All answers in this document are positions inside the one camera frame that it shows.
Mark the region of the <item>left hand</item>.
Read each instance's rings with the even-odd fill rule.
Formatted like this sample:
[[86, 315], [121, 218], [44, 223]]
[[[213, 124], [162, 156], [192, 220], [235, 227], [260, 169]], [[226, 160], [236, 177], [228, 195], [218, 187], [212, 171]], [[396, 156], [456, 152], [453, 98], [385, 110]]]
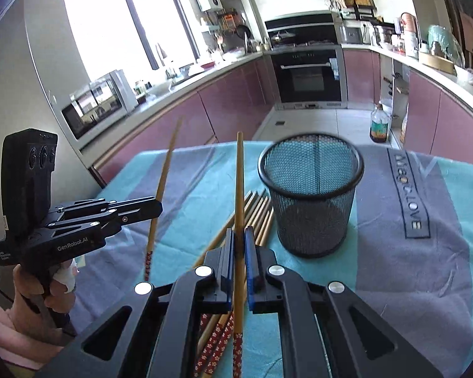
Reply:
[[18, 332], [43, 343], [66, 345], [72, 337], [62, 328], [54, 326], [50, 310], [67, 315], [73, 308], [76, 295], [67, 293], [65, 284], [52, 280], [49, 292], [21, 265], [13, 269], [15, 296], [9, 316]]

